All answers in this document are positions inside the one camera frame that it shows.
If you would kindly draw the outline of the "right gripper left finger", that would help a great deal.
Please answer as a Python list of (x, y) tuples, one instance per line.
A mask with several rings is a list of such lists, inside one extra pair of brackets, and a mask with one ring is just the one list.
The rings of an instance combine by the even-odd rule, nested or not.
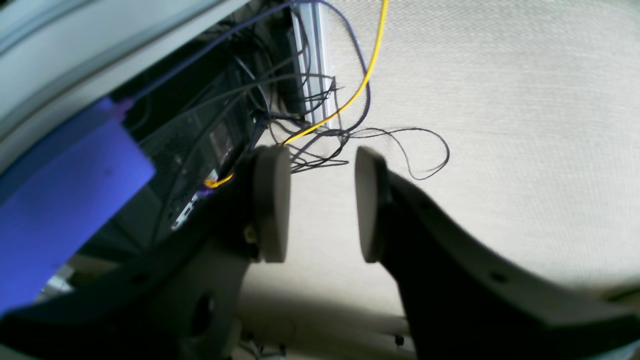
[(37, 360), (223, 358), (247, 269), (286, 259), (290, 188), (290, 151), (259, 146), (155, 248), (6, 313), (2, 346)]

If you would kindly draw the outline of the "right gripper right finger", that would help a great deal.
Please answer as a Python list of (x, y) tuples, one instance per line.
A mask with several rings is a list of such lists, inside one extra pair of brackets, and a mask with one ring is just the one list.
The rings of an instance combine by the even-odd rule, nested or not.
[(354, 180), (363, 259), (395, 281), (419, 359), (601, 360), (638, 351), (636, 311), (498, 255), (366, 146), (356, 151)]

